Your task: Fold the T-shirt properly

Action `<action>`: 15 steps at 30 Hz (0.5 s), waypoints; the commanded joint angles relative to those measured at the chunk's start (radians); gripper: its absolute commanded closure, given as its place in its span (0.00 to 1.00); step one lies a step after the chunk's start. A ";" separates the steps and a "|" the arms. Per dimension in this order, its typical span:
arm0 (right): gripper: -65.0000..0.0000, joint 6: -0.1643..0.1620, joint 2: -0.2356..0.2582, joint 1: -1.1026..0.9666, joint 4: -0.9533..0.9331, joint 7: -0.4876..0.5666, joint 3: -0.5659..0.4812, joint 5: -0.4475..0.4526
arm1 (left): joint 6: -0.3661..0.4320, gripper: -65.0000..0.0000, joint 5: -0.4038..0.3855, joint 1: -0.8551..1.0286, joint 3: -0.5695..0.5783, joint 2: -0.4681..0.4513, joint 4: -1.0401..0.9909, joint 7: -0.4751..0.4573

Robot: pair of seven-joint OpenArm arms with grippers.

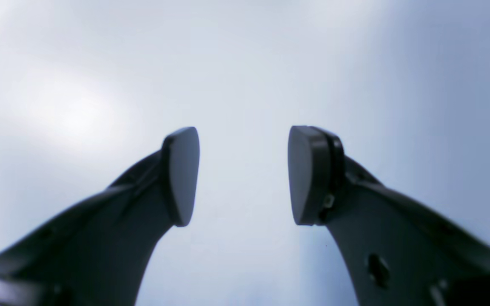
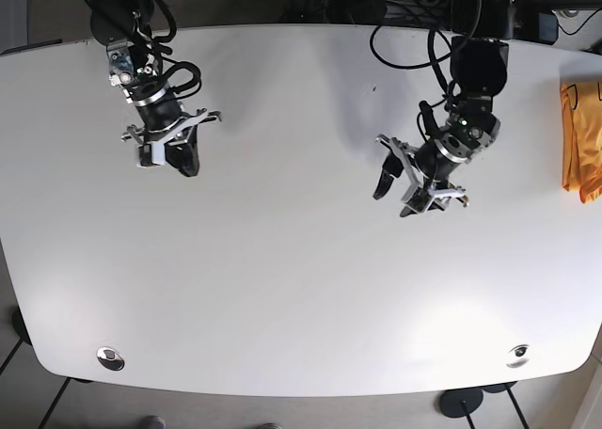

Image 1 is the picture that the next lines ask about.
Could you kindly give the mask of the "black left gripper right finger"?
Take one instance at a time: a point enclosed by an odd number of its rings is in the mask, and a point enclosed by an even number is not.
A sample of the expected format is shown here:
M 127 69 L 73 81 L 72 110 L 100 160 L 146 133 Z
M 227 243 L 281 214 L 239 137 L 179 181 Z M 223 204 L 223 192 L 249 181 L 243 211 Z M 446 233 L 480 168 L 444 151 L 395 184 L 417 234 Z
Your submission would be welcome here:
M 490 306 L 490 246 L 384 186 L 336 134 L 292 126 L 288 182 L 294 222 L 329 231 L 361 306 Z

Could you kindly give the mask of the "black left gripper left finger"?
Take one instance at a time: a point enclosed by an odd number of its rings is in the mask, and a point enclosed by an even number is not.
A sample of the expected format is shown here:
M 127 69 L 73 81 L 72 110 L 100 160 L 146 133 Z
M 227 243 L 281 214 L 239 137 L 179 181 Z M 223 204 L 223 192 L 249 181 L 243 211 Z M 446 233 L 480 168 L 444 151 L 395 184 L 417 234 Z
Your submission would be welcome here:
M 193 215 L 198 131 L 160 150 L 103 191 L 0 252 L 0 306 L 134 306 L 156 244 Z

